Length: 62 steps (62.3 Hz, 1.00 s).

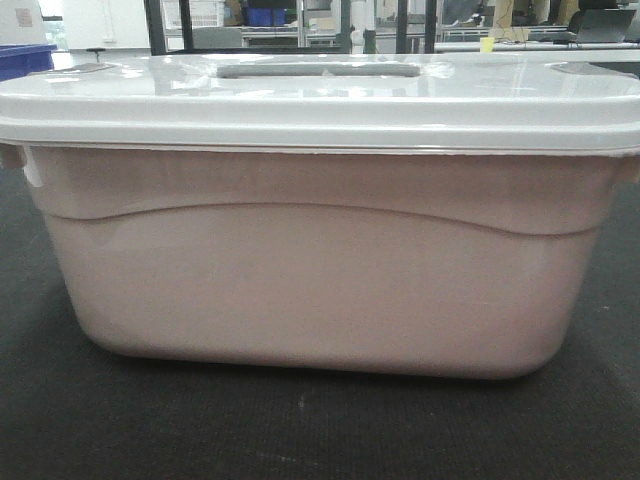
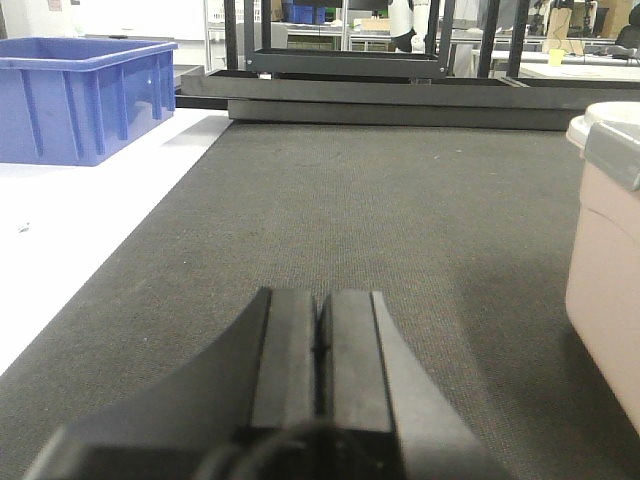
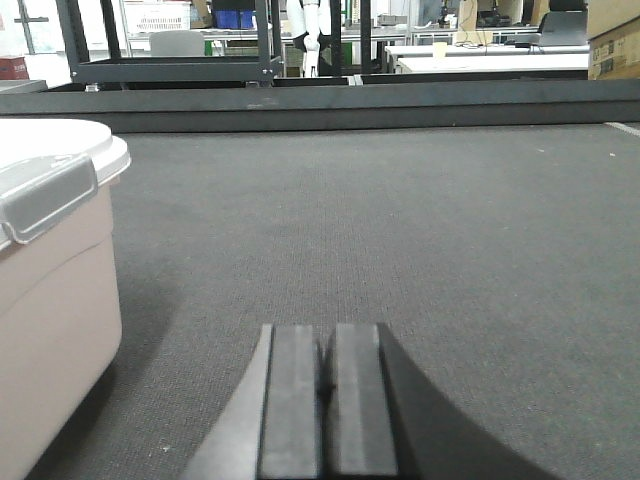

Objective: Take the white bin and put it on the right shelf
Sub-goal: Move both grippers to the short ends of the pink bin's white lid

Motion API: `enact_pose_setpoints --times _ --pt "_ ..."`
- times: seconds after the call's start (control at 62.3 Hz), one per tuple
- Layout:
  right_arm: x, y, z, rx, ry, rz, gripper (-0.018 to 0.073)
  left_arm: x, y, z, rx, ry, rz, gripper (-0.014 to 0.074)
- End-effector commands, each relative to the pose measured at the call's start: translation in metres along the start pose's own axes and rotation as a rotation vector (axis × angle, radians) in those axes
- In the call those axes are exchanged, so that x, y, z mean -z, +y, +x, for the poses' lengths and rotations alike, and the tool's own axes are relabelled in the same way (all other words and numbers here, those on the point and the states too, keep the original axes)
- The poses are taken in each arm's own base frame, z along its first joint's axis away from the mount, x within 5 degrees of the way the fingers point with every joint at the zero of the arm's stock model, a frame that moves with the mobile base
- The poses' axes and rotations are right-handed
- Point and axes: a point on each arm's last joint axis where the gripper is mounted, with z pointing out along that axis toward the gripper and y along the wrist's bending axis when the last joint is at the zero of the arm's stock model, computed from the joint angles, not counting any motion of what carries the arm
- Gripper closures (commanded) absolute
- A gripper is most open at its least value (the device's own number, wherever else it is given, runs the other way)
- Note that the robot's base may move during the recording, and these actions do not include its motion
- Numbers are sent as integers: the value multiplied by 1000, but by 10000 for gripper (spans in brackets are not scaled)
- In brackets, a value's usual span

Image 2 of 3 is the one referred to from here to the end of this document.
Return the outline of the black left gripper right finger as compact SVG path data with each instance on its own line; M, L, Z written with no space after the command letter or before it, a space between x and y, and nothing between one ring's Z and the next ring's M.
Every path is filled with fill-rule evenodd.
M502 479L405 343L379 292L343 290L323 306L325 408L380 479Z

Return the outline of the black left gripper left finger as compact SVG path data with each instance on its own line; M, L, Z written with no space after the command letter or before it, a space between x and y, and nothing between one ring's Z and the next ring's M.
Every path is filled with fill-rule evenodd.
M267 339L315 304L300 289L261 288L189 362L131 397L59 428L28 479L191 479L205 455L249 428Z

